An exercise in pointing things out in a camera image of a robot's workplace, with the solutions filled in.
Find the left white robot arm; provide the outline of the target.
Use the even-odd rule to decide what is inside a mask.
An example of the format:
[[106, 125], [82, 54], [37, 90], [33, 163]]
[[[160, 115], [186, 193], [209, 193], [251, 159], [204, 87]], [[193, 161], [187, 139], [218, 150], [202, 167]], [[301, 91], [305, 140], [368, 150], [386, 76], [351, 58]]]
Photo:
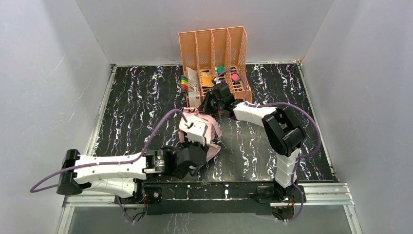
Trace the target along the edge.
[[84, 190], [121, 198], [134, 196], [136, 181], [155, 177], [184, 178], [194, 175], [207, 162], [208, 146], [198, 142], [183, 148], [163, 147], [127, 156], [87, 156], [69, 150], [62, 163], [57, 194], [79, 195]]

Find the black pink folding umbrella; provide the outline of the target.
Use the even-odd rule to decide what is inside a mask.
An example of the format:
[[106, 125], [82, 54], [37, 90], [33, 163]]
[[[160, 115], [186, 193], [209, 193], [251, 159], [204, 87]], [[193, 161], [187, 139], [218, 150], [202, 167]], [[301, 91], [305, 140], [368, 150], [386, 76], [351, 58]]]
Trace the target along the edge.
[[207, 131], [205, 134], [205, 146], [208, 146], [207, 161], [213, 159], [221, 149], [219, 145], [212, 142], [215, 138], [220, 138], [222, 136], [218, 122], [212, 116], [200, 113], [196, 108], [184, 107], [182, 109], [182, 113], [184, 116], [181, 118], [179, 123], [179, 142], [183, 144], [186, 139], [188, 140], [185, 123], [195, 121], [203, 122], [207, 125]]

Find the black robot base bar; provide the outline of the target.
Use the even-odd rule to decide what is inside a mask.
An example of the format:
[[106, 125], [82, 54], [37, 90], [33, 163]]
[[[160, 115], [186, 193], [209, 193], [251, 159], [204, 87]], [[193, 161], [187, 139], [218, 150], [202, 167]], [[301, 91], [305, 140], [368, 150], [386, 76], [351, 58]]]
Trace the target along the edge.
[[270, 214], [278, 202], [272, 182], [145, 182], [149, 214]]

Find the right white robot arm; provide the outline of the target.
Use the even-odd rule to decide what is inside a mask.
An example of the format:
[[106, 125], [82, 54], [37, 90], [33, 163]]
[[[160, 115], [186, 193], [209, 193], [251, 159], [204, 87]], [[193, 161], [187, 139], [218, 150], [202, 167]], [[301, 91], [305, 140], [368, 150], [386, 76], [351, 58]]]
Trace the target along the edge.
[[225, 114], [228, 118], [245, 121], [264, 128], [268, 141], [276, 153], [277, 169], [274, 180], [281, 187], [287, 188], [296, 181], [294, 171], [301, 144], [306, 132], [294, 114], [298, 107], [290, 103], [281, 103], [275, 107], [254, 105], [242, 99], [236, 99], [226, 83], [218, 83], [208, 91], [199, 111], [205, 114]]

